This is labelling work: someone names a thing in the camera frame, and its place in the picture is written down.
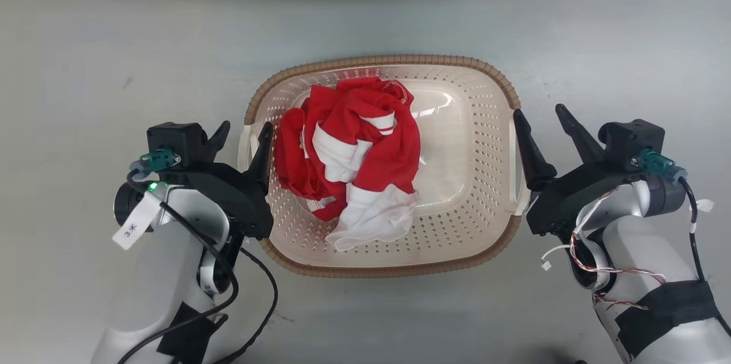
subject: black tape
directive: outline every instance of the black tape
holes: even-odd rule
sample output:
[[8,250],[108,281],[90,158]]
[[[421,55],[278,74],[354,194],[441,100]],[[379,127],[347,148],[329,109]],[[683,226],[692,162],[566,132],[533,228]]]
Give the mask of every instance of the black tape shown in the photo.
[[640,301],[647,310],[626,309],[615,320],[619,341],[637,357],[678,325],[720,316],[708,281],[676,281],[648,292]]
[[[177,325],[199,312],[183,302],[172,319],[170,327]],[[179,330],[166,334],[160,340],[157,352],[178,357],[182,364],[201,364],[208,349],[208,339],[216,331],[216,324],[209,319],[199,319]]]

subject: wire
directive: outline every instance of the wire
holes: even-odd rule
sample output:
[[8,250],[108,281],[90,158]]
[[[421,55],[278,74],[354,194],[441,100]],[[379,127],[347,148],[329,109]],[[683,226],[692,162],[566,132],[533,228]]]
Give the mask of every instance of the wire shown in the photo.
[[569,241],[569,255],[571,255],[571,259],[574,260],[574,263],[581,268],[584,271],[588,271],[590,273],[614,273],[614,274],[621,274],[621,273],[629,273],[629,274],[645,274],[650,275],[651,277],[655,278],[660,285],[667,283],[665,276],[660,273],[653,273],[648,270],[642,270],[640,268],[627,268],[627,269],[617,269],[617,268],[611,268],[611,267],[593,267],[585,265],[584,263],[579,260],[579,258],[576,255],[576,242],[580,238],[579,234],[581,232],[581,229],[589,219],[592,217],[593,213],[596,212],[596,209],[600,207],[601,203],[606,200],[612,193],[614,193],[617,189],[610,190],[609,192],[606,192],[604,195],[602,195],[596,202],[592,205],[592,208],[590,208],[587,213],[583,216],[583,218],[579,219],[576,218],[576,228],[571,234],[571,239]]
[[[135,180],[132,179],[132,177],[135,176],[135,174],[138,174],[138,172],[139,172],[138,169],[134,169],[127,175],[127,184],[129,184],[137,192],[142,193],[144,195],[144,193],[146,193],[147,190],[142,185],[138,184]],[[216,262],[219,264],[219,266],[222,268],[222,270],[224,270],[224,273],[226,273],[226,275],[229,277],[229,279],[231,281],[231,288],[232,288],[231,296],[228,297],[228,299],[226,301],[219,304],[219,306],[212,307],[212,309],[206,310],[198,315],[194,315],[190,319],[187,319],[183,322],[173,325],[172,327],[165,328],[164,330],[160,330],[157,333],[150,335],[148,338],[145,338],[144,340],[139,341],[138,344],[136,344],[133,348],[130,349],[130,351],[128,351],[124,356],[122,356],[122,358],[117,362],[117,364],[124,364],[137,351],[141,350],[141,348],[148,345],[152,341],[155,341],[158,338],[161,338],[169,333],[172,333],[175,330],[179,330],[180,328],[183,328],[186,325],[189,325],[200,319],[206,319],[207,317],[209,317],[209,315],[214,315],[217,312],[225,309],[225,307],[230,306],[230,304],[232,304],[234,302],[234,300],[236,299],[236,297],[238,296],[238,281],[236,280],[236,275],[233,273],[233,269],[231,268],[230,265],[228,265],[228,262],[226,261],[226,259],[224,257],[222,257],[222,255],[219,254],[219,252],[217,252],[217,250],[211,244],[209,244],[209,242],[206,239],[204,239],[204,237],[201,235],[201,233],[198,232],[198,229],[196,229],[190,223],[190,221],[186,220],[177,211],[170,208],[170,206],[167,205],[167,203],[160,202],[160,207],[163,210],[167,211],[167,213],[170,214],[173,218],[175,218],[175,220],[178,221],[178,223],[180,223],[183,227],[185,227],[185,229],[188,230],[188,232],[190,232],[190,234],[192,234],[193,237],[195,237],[203,245],[204,249],[206,249],[209,253],[211,253],[211,255],[214,256],[214,258],[216,259]]]
[[640,309],[640,310],[649,310],[645,306],[640,306],[639,304],[637,304],[637,302],[611,301],[611,299],[606,299],[605,297],[602,297],[599,294],[595,294],[595,301],[596,302],[605,302],[606,304],[610,304],[610,306],[607,309],[611,309],[611,307],[619,305],[619,306],[630,306],[630,307],[634,307],[635,309]]
[[551,254],[552,252],[554,252],[556,250],[561,250],[561,249],[571,249],[571,245],[568,245],[568,244],[556,245],[556,247],[553,247],[552,249],[546,251],[546,254],[543,254],[543,257],[541,257],[541,261],[545,262],[546,257],[548,257],[548,254]]
[[703,267],[700,264],[700,255],[698,255],[698,244],[696,244],[695,242],[695,228],[698,221],[698,202],[695,199],[695,194],[693,193],[690,184],[688,184],[688,180],[686,180],[684,177],[680,177],[678,179],[678,182],[681,184],[681,186],[683,186],[683,189],[686,190],[686,195],[688,196],[688,200],[690,200],[690,250],[693,254],[693,263],[695,263],[695,271],[698,275],[698,281],[703,282],[705,281],[705,274],[703,274]]
[[218,361],[214,362],[213,364],[231,364],[235,359],[240,357],[243,353],[246,352],[246,349],[248,349],[251,344],[256,341],[256,338],[259,336],[259,334],[262,333],[264,330],[264,326],[269,322],[269,319],[271,319],[272,314],[274,314],[274,309],[276,309],[277,301],[279,300],[279,289],[276,286],[276,281],[274,280],[274,276],[272,276],[272,273],[269,271],[269,268],[264,265],[263,262],[261,262],[257,257],[254,257],[253,254],[249,253],[245,249],[240,249],[241,253],[249,257],[250,260],[252,260],[256,265],[261,268],[264,273],[267,275],[267,278],[269,278],[269,282],[272,283],[272,290],[274,291],[274,299],[272,300],[272,306],[269,307],[269,312],[267,313],[266,317],[264,317],[264,320],[261,325],[259,325],[259,328],[256,330],[256,332],[251,336],[251,338],[246,341],[245,344],[243,344],[243,347],[240,349],[234,351],[234,353],[229,354],[226,357],[223,357],[222,359],[219,359]]

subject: clothing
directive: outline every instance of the clothing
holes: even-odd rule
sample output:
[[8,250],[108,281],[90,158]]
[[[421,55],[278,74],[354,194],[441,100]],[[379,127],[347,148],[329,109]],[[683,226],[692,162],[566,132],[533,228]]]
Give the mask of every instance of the clothing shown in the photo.
[[413,95],[399,81],[358,78],[313,86],[279,125],[274,157],[279,182],[308,199],[337,250],[407,233],[413,221],[419,129]]

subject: laundry basket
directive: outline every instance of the laundry basket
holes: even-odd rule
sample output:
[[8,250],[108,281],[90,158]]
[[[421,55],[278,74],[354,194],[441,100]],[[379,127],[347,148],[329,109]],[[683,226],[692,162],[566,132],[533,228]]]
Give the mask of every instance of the laundry basket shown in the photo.
[[239,145],[248,168],[264,122],[275,129],[300,106],[312,85],[335,86],[358,77],[397,79],[413,94],[421,136],[413,186],[413,226],[394,242],[370,242],[336,251],[324,237],[337,221],[322,222],[301,198],[282,189],[272,166],[267,202],[274,216],[261,244],[282,267],[301,275],[382,278],[473,267],[498,255],[520,224],[528,193],[512,128],[520,108],[509,80],[467,57],[396,55],[357,57],[292,67],[264,83],[251,99]]

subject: red and white wire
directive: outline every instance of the red and white wire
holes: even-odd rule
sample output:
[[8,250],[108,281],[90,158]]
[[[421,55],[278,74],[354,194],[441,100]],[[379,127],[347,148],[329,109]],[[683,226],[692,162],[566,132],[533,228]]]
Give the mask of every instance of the red and white wire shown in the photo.
[[640,306],[639,304],[637,304],[637,302],[632,302],[632,301],[611,301],[611,299],[606,299],[605,297],[602,297],[599,294],[595,294],[595,301],[596,302],[603,302],[603,303],[606,303],[606,304],[610,304],[609,309],[611,309],[611,307],[613,307],[613,306],[630,306],[630,307],[634,307],[635,309],[649,310],[645,306]]
[[588,271],[590,273],[615,273],[615,274],[621,274],[621,273],[630,273],[630,274],[644,274],[644,275],[650,275],[651,277],[655,278],[660,285],[667,283],[666,278],[663,274],[660,273],[653,273],[648,270],[643,270],[640,268],[626,268],[626,269],[617,269],[617,268],[611,268],[611,267],[593,267],[585,265],[581,262],[581,260],[578,259],[576,255],[576,242],[579,237],[579,233],[581,232],[581,229],[587,224],[587,221],[592,217],[593,213],[596,212],[596,209],[599,208],[603,200],[606,200],[612,193],[614,193],[617,189],[613,189],[604,195],[602,195],[596,202],[593,204],[592,208],[588,210],[588,212],[583,216],[583,218],[579,219],[576,218],[576,228],[571,233],[571,240],[569,242],[569,254],[571,255],[572,260],[574,260],[574,263],[581,268],[584,271]]

